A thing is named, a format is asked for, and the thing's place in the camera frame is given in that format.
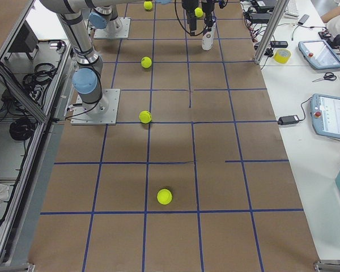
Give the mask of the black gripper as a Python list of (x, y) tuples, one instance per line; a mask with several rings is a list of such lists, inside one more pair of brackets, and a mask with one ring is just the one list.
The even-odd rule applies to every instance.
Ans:
[[(184, 10), (186, 10), (187, 24), (189, 25), (190, 32), (197, 30), (197, 18), (195, 15), (195, 9), (199, 5), (199, 0), (181, 0), (181, 4)], [(211, 31), (214, 21), (212, 12), (205, 12), (204, 18), (204, 31)]]

